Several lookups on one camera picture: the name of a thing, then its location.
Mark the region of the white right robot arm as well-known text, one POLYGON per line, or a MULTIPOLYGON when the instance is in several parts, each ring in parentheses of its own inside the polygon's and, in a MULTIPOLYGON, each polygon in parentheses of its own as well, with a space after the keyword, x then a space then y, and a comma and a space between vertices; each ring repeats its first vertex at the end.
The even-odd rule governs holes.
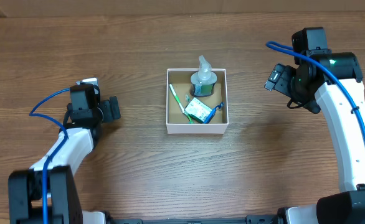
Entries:
POLYGON ((313 205, 279 208, 273 223, 365 223, 365 96, 355 54, 334 53, 322 27, 292 35, 291 45, 267 47, 291 55, 295 66, 277 64, 265 88, 288 97, 290 109, 322 113, 338 165, 339 193, 313 205))

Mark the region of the clear soap pump bottle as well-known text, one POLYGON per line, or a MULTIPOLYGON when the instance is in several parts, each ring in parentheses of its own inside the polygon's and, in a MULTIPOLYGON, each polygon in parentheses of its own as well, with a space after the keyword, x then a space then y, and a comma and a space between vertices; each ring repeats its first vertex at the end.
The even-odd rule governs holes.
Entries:
POLYGON ((199 70, 191 75, 190 94, 194 97, 211 96, 216 82, 217 75, 212 71, 211 64, 203 55, 199 56, 199 70))

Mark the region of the green white floss packet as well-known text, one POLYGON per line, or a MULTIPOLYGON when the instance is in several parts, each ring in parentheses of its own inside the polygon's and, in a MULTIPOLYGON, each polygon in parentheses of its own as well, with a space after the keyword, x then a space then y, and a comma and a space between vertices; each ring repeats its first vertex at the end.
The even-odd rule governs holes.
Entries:
POLYGON ((197 98, 193 98, 185 107, 185 112, 199 123, 204 123, 212 109, 197 98))

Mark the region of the blue disposable razor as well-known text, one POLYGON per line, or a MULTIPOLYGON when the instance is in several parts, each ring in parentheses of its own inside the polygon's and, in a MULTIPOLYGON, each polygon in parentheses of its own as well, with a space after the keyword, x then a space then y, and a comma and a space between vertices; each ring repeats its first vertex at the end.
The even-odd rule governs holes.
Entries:
POLYGON ((219 105, 215 106, 212 109, 212 111, 210 112, 210 114, 208 115, 208 117, 205 119, 204 124, 209 124, 210 121, 212 120, 212 118, 215 116, 216 111, 221 110, 223 108, 223 106, 224 106, 223 102, 221 102, 219 105))

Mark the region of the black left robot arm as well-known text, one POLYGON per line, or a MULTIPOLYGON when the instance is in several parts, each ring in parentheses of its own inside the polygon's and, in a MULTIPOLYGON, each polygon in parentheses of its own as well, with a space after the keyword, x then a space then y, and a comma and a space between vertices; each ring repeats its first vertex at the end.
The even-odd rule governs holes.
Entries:
POLYGON ((107 212, 82 210, 74 174, 97 146, 102 124, 120 119, 115 96, 101 99, 96 78, 78 81, 66 90, 71 102, 59 126, 57 141, 26 170, 8 178, 11 223, 112 223, 107 212))

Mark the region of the green toothbrush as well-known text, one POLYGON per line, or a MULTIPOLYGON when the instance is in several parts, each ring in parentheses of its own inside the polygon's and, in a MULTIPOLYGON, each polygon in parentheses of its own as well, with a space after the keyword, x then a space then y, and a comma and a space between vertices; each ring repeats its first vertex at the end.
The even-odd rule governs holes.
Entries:
POLYGON ((177 102, 177 104, 178 104, 178 106, 179 106, 179 108, 180 108, 180 110, 181 110, 181 113, 183 114, 183 115, 185 115, 187 118, 188 118, 188 120, 189 120, 189 124, 194 124, 194 122, 193 122, 193 120, 192 120, 192 118, 188 115, 188 113, 186 112, 186 110, 184 109, 184 107, 183 107, 183 105, 181 104, 181 102, 180 102, 180 99, 179 99, 179 97, 177 96, 177 94, 176 94, 176 92, 175 92, 175 89, 174 89, 174 87, 173 87, 173 85, 172 84, 169 84, 169 89, 171 90, 171 93, 172 93, 172 95, 174 96, 174 99, 176 100, 176 102, 177 102))

